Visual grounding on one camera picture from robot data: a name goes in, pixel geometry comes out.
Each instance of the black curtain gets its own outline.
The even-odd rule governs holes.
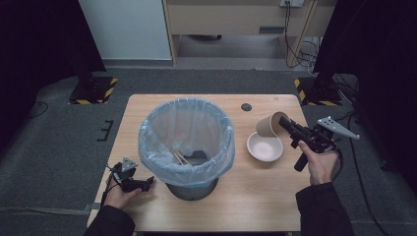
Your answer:
[[[315,71],[358,78],[362,124],[417,194],[416,36],[415,0],[339,0]]]
[[[0,0],[0,151],[39,89],[82,70],[105,71],[77,0]]]

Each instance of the trash can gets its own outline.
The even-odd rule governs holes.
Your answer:
[[[232,167],[234,156],[233,124],[206,99],[164,102],[140,127],[141,163],[182,200],[208,196]]]

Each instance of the wire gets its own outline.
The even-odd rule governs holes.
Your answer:
[[[317,51],[317,54],[319,54],[319,52],[320,52],[320,47],[322,46],[322,37],[317,37],[317,49],[316,49],[316,51]]]
[[[314,66],[316,65],[316,62],[313,62],[313,58],[310,57],[310,61],[309,61],[309,66],[307,67],[307,71],[309,72],[310,75],[312,75],[313,77],[317,77],[318,74],[314,73]]]
[[[339,80],[335,80],[335,82],[329,85],[329,87],[331,89],[338,89],[349,103],[353,103],[354,101],[356,101],[358,81],[356,81],[355,88],[353,88],[348,84],[348,82],[346,82],[345,78],[343,78],[340,74],[338,74],[338,78],[336,79],[341,79],[341,82]]]
[[[303,41],[303,42],[312,44],[315,47],[315,49],[316,49],[316,55],[319,53],[319,51],[317,49],[317,44],[316,43],[314,43],[312,41]]]
[[[287,30],[288,30],[288,26],[289,26],[289,20],[290,20],[290,16],[291,16],[291,2],[290,1],[285,1],[285,4],[286,4],[286,12],[285,12],[285,31],[284,31],[284,37],[285,37],[285,44],[286,44],[286,54],[287,54],[287,57],[285,58],[285,63],[286,63],[286,66],[288,67],[288,68],[295,68],[295,67],[297,67],[297,66],[303,66],[303,67],[307,67],[308,68],[308,71],[309,71],[309,73],[312,75],[312,76],[316,76],[316,75],[314,75],[313,73],[311,73],[310,72],[310,70],[309,70],[309,68],[311,67],[311,61],[312,61],[312,58],[310,58],[310,61],[309,61],[309,64],[307,65],[307,66],[304,66],[304,65],[302,65],[302,61],[304,60],[304,57],[302,57],[302,58],[299,58],[296,54],[295,54],[295,52],[294,52],[294,50],[289,46],[289,43],[288,43],[288,34],[287,34]],[[308,17],[310,17],[310,15],[312,14],[312,11],[313,11],[313,9],[310,9],[310,12],[309,12],[309,16]],[[314,42],[310,42],[310,41],[303,41],[303,42],[309,42],[309,43],[312,43],[312,44],[314,44],[316,47],[317,47],[317,45],[314,43]],[[289,52],[291,52],[292,53],[292,55],[294,56],[294,58],[297,60],[297,64],[296,65],[294,65],[294,66],[290,66],[289,64],[288,64],[288,55],[289,55]]]
[[[344,116],[342,116],[342,117],[339,117],[339,118],[337,118],[337,119],[334,119],[334,121],[341,121],[341,120],[344,120],[344,119],[346,119],[347,117],[349,117],[349,116],[351,116],[351,115],[354,115],[354,114],[356,114],[356,111],[349,111],[349,112],[347,112]]]
[[[111,190],[111,189],[113,189],[113,188],[114,188],[114,187],[116,187],[116,186],[120,186],[120,184],[118,184],[118,183],[117,183],[117,184],[115,184],[115,185],[111,186],[111,187],[107,190],[107,192],[110,192],[110,190]]]
[[[315,58],[315,59],[317,58],[317,56],[315,56],[315,55],[313,55],[313,54],[310,54],[310,53],[305,53],[305,52],[303,52],[303,51],[301,51],[301,50],[300,50],[299,54],[301,54],[302,56],[313,57],[313,58]]]
[[[35,104],[37,104],[37,105],[44,104],[45,105],[45,108],[43,109],[42,112],[40,112],[37,115],[28,116],[27,119],[32,119],[32,118],[39,117],[39,116],[43,115],[48,110],[48,108],[49,108],[48,104],[46,102],[43,102],[43,101],[37,101],[37,102],[35,102]]]
[[[353,115],[354,115],[354,113],[349,116],[349,120],[347,122],[347,129],[348,130],[350,130],[350,121],[351,121]],[[356,158],[355,147],[353,145],[352,139],[349,139],[349,142],[350,142],[350,147],[352,148],[352,154],[353,154],[353,160],[354,160],[354,163],[355,163],[356,173],[358,174],[358,178],[359,178],[359,185],[361,187],[362,195],[364,197],[364,201],[365,201],[365,205],[366,205],[366,208],[368,210],[368,213],[371,215],[372,219],[374,220],[374,222],[377,225],[377,227],[381,230],[381,232],[384,235],[388,236],[388,234],[384,231],[384,229],[378,223],[378,220],[375,217],[374,212],[371,209],[371,206],[370,206],[369,200],[368,200],[368,196],[367,196],[366,191],[365,191],[364,183],[362,181],[362,175],[361,175],[361,172],[359,171],[358,160]]]

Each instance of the gray floor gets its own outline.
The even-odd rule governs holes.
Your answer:
[[[106,104],[69,105],[68,97],[77,78],[68,78],[43,88],[38,103],[0,159],[0,207],[42,207],[50,213],[0,213],[0,235],[82,235],[89,213],[84,210],[95,198],[106,159],[123,112],[134,93],[291,93],[293,80],[310,76],[306,67],[288,69],[284,51],[272,36],[227,37],[208,40],[186,37],[176,67],[137,66],[108,68],[118,78]],[[305,52],[314,53],[311,43]],[[352,110],[347,100],[341,106],[303,106],[310,126],[317,119],[341,117]],[[102,128],[113,120],[106,142]],[[340,122],[347,126],[347,120]],[[389,235],[417,235],[417,201],[398,173],[379,168],[380,156],[368,134],[355,123],[361,135],[355,150],[371,208]],[[352,220],[356,235],[383,235],[368,213],[347,139],[339,143],[345,166],[334,182]],[[62,215],[68,210],[71,215]]]

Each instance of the human hand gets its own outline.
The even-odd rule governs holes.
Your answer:
[[[119,185],[117,185],[117,182],[114,180],[113,176],[111,176],[109,191],[107,193],[107,197],[103,205],[109,205],[112,207],[122,209],[132,198],[134,198],[141,192],[141,189],[136,189],[130,193],[124,193],[122,188]]]
[[[298,142],[300,149],[307,155],[309,160],[310,183],[320,185],[331,182],[334,166],[338,161],[336,151],[315,153],[303,141]]]

